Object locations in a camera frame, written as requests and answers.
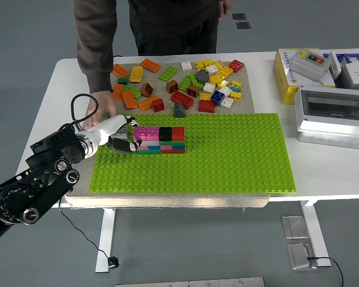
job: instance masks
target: pink lego brick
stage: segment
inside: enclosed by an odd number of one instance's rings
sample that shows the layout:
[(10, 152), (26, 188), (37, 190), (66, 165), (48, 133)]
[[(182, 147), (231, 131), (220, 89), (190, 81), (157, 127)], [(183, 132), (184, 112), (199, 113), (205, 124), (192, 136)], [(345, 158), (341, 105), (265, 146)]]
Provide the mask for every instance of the pink lego brick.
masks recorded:
[(159, 133), (160, 128), (159, 127), (146, 127), (146, 141), (152, 141), (152, 142), (159, 142)]
[(138, 141), (146, 141), (146, 127), (135, 127), (133, 131), (133, 139)]

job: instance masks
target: red lego brick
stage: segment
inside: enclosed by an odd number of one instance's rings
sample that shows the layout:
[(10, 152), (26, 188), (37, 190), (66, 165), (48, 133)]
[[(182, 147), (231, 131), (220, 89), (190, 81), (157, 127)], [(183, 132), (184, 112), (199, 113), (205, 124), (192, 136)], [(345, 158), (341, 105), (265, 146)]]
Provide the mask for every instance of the red lego brick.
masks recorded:
[(237, 73), (240, 69), (242, 69), (245, 66), (242, 62), (238, 60), (234, 60), (230, 63), (229, 67), (233, 69), (234, 73)]
[(194, 100), (192, 97), (189, 97), (185, 95), (184, 93), (181, 93), (180, 91), (175, 91), (171, 96), (173, 103), (180, 103), (182, 104), (186, 109), (189, 109), (189, 107), (192, 106)]
[(154, 100), (152, 101), (152, 104), (153, 104), (154, 112), (160, 112), (165, 109), (162, 99)]
[(173, 127), (172, 128), (172, 141), (184, 142), (185, 141), (185, 127)]
[(200, 100), (198, 111), (214, 113), (215, 112), (215, 103), (213, 103), (211, 100)]

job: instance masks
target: lego baseplate studs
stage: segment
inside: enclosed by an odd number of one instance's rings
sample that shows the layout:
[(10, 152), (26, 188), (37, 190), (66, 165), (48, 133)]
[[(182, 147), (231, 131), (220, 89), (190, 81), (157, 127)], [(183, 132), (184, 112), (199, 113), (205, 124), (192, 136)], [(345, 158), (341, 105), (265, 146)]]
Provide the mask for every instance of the lego baseplate studs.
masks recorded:
[(185, 154), (99, 148), (95, 193), (294, 193), (277, 114), (136, 115), (147, 127), (183, 126)]

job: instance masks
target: electrical box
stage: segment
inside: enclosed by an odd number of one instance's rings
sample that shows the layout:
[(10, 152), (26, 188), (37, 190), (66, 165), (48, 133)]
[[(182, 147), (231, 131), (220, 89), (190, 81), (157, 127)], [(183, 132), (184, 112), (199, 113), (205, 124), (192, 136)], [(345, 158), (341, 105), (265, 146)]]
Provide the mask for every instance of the electrical box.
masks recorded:
[(294, 98), (298, 140), (359, 149), (359, 90), (301, 86)]
[[(298, 50), (300, 49), (279, 49), (274, 60), (273, 71), (282, 103), (285, 104), (294, 104), (294, 93), (298, 90), (299, 86), (322, 87), (321, 83), (310, 80), (290, 70), (291, 59)], [(309, 51), (320, 56), (322, 55), (319, 49), (309, 49)], [(324, 87), (335, 87), (330, 71), (324, 74), (322, 83)]]

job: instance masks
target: white lego brick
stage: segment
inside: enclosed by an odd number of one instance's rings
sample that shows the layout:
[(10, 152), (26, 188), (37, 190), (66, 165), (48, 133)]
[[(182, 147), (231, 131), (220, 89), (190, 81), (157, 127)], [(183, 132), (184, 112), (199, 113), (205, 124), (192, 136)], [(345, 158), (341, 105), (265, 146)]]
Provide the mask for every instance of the white lego brick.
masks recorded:
[(209, 72), (209, 75), (214, 75), (218, 72), (218, 68), (215, 65), (207, 66), (206, 69)]
[(234, 100), (230, 97), (225, 97), (223, 99), (223, 101), (221, 102), (221, 106), (223, 106), (224, 108), (228, 108), (230, 109), (232, 107)]
[(224, 93), (226, 97), (229, 97), (230, 94), (232, 93), (232, 91), (233, 91), (232, 89), (230, 89), (229, 87), (226, 87), (226, 86), (220, 90), (220, 92)]
[(189, 70), (193, 69), (193, 67), (191, 67), (190, 62), (182, 62), (181, 67), (182, 67), (182, 71), (189, 71)]
[(210, 83), (205, 83), (205, 85), (203, 86), (203, 91), (205, 93), (213, 94), (214, 89), (215, 89), (215, 85), (210, 84)]

